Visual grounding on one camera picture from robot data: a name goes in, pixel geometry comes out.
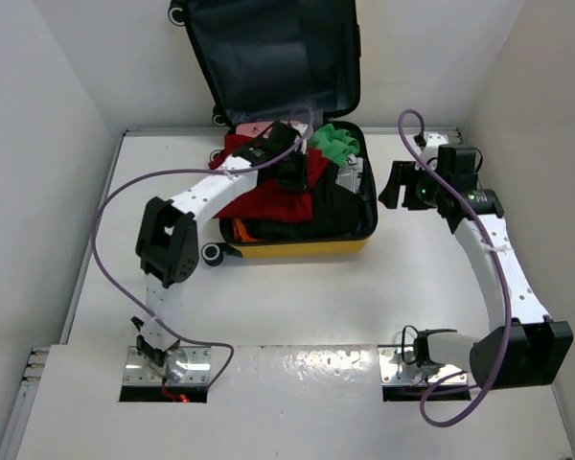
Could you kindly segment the green towel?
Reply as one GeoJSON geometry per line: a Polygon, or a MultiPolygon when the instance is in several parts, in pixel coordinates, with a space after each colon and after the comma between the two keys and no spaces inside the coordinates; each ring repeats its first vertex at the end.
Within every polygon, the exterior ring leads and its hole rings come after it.
{"type": "Polygon", "coordinates": [[[308,141],[308,146],[318,149],[322,155],[338,167],[345,167],[352,157],[360,153],[360,143],[350,130],[335,128],[326,124],[316,130],[308,141]]]}

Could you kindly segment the black garment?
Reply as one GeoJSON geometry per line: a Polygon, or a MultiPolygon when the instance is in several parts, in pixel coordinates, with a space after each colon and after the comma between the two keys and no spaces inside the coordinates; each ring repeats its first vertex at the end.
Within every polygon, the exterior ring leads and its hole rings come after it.
{"type": "Polygon", "coordinates": [[[346,236],[360,221],[364,202],[336,183],[338,166],[329,163],[310,190],[312,219],[299,223],[283,223],[270,219],[245,219],[247,235],[269,242],[327,240],[346,236]]]}

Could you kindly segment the newspaper print cloth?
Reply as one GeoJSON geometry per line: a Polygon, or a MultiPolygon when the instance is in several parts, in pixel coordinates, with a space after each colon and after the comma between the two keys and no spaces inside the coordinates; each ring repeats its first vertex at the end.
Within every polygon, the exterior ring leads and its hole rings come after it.
{"type": "Polygon", "coordinates": [[[364,160],[353,154],[346,157],[346,164],[336,176],[335,184],[357,195],[364,172],[364,160]]]}

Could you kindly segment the yellow suitcase with dark lining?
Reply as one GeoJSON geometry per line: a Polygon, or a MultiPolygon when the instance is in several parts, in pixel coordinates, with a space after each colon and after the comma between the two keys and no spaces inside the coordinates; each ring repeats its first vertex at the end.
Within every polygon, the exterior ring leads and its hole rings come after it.
{"type": "Polygon", "coordinates": [[[314,241],[234,241],[232,218],[218,218],[221,238],[205,244],[202,260],[219,265],[226,255],[280,257],[356,252],[378,224],[376,186],[362,130],[346,121],[360,99],[360,37],[352,1],[172,1],[170,21],[193,46],[215,106],[213,121],[229,130],[213,152],[212,170],[253,138],[238,135],[246,123],[282,121],[348,129],[360,143],[364,172],[358,194],[364,206],[346,236],[314,241]]]}

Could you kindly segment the pink vanity case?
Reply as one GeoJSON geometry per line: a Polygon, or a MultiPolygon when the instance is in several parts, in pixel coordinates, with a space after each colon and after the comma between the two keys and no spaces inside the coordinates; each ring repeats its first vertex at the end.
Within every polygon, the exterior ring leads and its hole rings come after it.
{"type": "Polygon", "coordinates": [[[258,136],[267,138],[272,125],[273,123],[269,121],[241,124],[235,127],[235,133],[248,138],[256,138],[258,136]]]}

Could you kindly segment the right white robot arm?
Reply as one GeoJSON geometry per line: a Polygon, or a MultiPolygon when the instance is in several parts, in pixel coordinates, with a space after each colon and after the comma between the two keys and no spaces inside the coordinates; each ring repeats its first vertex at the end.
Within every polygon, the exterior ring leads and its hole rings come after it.
{"type": "Polygon", "coordinates": [[[450,364],[493,389],[544,386],[557,376],[574,335],[537,298],[510,242],[497,193],[478,184],[477,149],[441,144],[421,165],[395,161],[379,201],[388,209],[433,209],[464,250],[484,299],[489,332],[419,331],[412,364],[450,364]]]}

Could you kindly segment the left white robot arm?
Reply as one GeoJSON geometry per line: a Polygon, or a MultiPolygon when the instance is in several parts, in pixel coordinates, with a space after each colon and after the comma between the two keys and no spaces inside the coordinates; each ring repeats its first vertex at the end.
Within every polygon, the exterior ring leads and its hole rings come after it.
{"type": "Polygon", "coordinates": [[[163,326],[181,306],[182,284],[199,261],[199,230],[238,197],[275,173],[286,158],[307,152],[312,127],[276,121],[241,145],[186,191],[167,200],[151,199],[135,247],[145,274],[147,316],[137,323],[137,351],[157,371],[168,367],[171,350],[182,341],[163,326]]]}

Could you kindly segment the orange patterned scarf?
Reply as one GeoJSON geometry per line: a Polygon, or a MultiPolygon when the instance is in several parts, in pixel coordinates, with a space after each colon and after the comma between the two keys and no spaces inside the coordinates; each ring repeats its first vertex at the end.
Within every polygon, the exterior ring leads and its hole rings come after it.
{"type": "Polygon", "coordinates": [[[247,226],[245,225],[242,219],[233,218],[231,220],[231,224],[233,229],[233,238],[235,242],[240,243],[260,242],[259,239],[256,239],[249,234],[247,226]]]}

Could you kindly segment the red garment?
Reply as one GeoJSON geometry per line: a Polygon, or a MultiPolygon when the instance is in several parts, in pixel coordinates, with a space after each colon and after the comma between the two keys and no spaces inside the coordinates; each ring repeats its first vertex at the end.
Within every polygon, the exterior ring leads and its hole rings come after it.
{"type": "Polygon", "coordinates": [[[309,222],[313,218],[312,189],[329,163],[320,149],[308,148],[308,191],[284,190],[275,179],[268,179],[224,207],[215,218],[269,219],[289,224],[309,222]]]}

